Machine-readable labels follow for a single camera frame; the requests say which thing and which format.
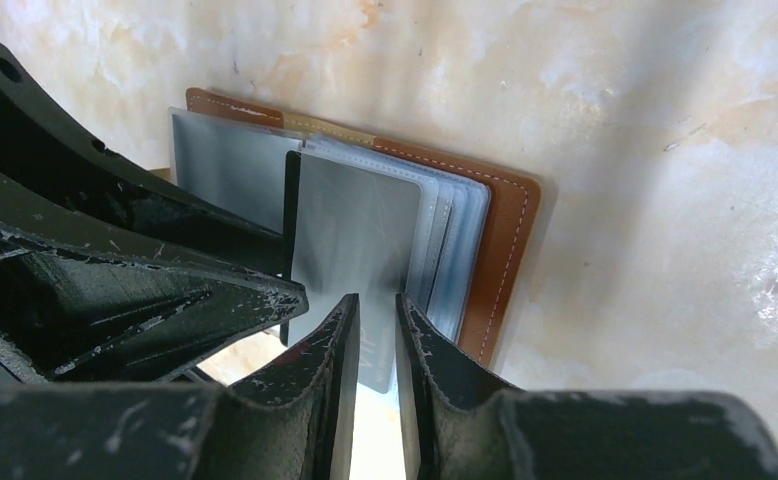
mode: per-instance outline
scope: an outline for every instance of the silver card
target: silver card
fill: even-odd
[[[171,110],[171,129],[181,188],[283,233],[286,152],[301,140],[178,109]]]
[[[421,202],[411,181],[302,154],[292,280],[310,311],[289,323],[293,343],[342,295],[360,294],[360,383],[389,391],[395,295],[405,291]]]

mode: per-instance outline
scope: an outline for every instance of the mounting hole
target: mounting hole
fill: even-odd
[[[106,144],[97,138],[92,140],[92,146],[95,147],[95,150],[97,150],[98,153],[106,153]]]
[[[0,58],[0,73],[15,83],[21,83],[21,72],[5,58]]]

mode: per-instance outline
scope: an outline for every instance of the white stitching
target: white stitching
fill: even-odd
[[[227,107],[227,108],[229,108],[231,110],[241,111],[241,109],[239,109],[235,105],[232,105],[232,104],[229,104],[229,103],[226,103],[226,102],[222,102],[222,101],[219,101],[219,100],[214,100],[214,99],[207,98],[207,97],[201,97],[199,95],[195,95],[195,96],[192,96],[192,97],[189,98],[189,102],[188,102],[189,103],[189,105],[188,105],[189,110],[192,109],[192,105],[194,104],[195,100],[203,100],[205,102],[214,103],[216,105],[221,105],[223,107]],[[275,115],[267,115],[267,114],[263,114],[263,115],[266,116],[266,117],[269,117],[269,118],[273,118],[275,120],[282,120],[284,123],[287,122],[287,120],[285,120],[283,118],[280,118],[278,116],[275,116]],[[288,123],[293,123],[295,125],[301,125],[301,126],[304,126],[304,127],[314,128],[316,130],[320,130],[320,131],[329,133],[329,134],[334,135],[336,137],[344,138],[346,140],[351,140],[353,142],[356,142],[356,143],[359,143],[359,144],[362,144],[362,145],[366,145],[366,146],[369,146],[369,147],[372,147],[372,148],[379,148],[381,150],[392,152],[392,153],[395,153],[397,155],[402,155],[402,156],[405,156],[405,157],[408,157],[408,158],[415,158],[417,160],[424,160],[426,162],[430,162],[430,163],[437,164],[437,165],[442,165],[442,166],[445,166],[445,167],[452,168],[454,170],[459,170],[461,172],[473,173],[475,175],[479,175],[479,176],[482,176],[482,177],[485,177],[485,178],[491,178],[493,180],[498,180],[499,182],[509,183],[509,184],[514,185],[516,187],[519,187],[521,189],[522,193],[524,193],[524,203],[522,204],[522,211],[521,211],[521,214],[519,215],[519,224],[516,226],[516,233],[513,236],[513,243],[512,243],[512,245],[510,245],[510,255],[507,256],[507,264],[504,266],[504,274],[501,276],[501,283],[498,285],[498,292],[495,294],[495,303],[492,305],[492,312],[489,314],[489,323],[486,325],[486,333],[483,336],[483,343],[480,345],[480,353],[477,356],[477,361],[478,362],[481,361],[483,359],[483,351],[486,349],[486,343],[489,341],[489,332],[492,330],[492,322],[495,320],[495,312],[498,310],[498,304],[501,301],[501,293],[504,290],[504,283],[506,283],[506,281],[507,281],[507,272],[509,272],[509,270],[510,270],[510,264],[512,263],[512,260],[513,260],[513,254],[516,251],[516,243],[518,242],[518,239],[519,239],[519,231],[521,230],[522,223],[524,222],[524,216],[527,213],[527,204],[530,201],[530,195],[527,193],[527,189],[523,185],[520,185],[520,184],[518,184],[516,182],[513,182],[511,180],[507,180],[507,179],[504,179],[504,178],[496,177],[494,175],[489,175],[489,174],[483,173],[483,172],[478,172],[476,170],[469,170],[467,168],[458,167],[456,165],[452,165],[452,164],[446,163],[446,162],[438,162],[436,160],[431,160],[431,159],[429,159],[427,157],[422,157],[420,155],[413,155],[413,154],[410,154],[410,153],[407,153],[407,152],[402,152],[402,151],[394,149],[394,148],[387,148],[387,147],[384,147],[384,146],[381,146],[381,145],[368,144],[367,142],[364,142],[363,140],[361,140],[359,138],[351,137],[351,136],[348,136],[348,135],[340,135],[338,132],[334,132],[333,130],[326,129],[326,128],[323,128],[323,127],[318,126],[318,125],[313,125],[313,124],[305,123],[305,122],[299,122],[297,120],[288,120]]]

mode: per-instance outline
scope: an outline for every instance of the tan leather strip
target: tan leather strip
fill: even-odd
[[[281,112],[283,116],[283,126],[286,130],[294,130],[304,133],[323,133],[330,135],[343,142],[371,146],[374,143],[374,135],[358,132],[335,125],[317,118],[305,117],[295,113]]]
[[[489,187],[491,200],[459,346],[483,365],[489,365],[497,345],[507,303],[541,203],[539,183],[527,175],[402,142],[358,132],[324,120],[284,113],[262,105],[192,88],[188,109],[221,118],[324,133],[398,158],[472,178]]]
[[[237,105],[229,102],[225,96],[209,93],[200,88],[186,90],[186,108],[190,112],[283,128],[283,115],[279,110],[261,105]]]

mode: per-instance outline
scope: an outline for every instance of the marble background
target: marble background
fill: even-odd
[[[778,439],[778,0],[6,0],[0,41],[145,167],[201,86],[541,175],[497,370]]]

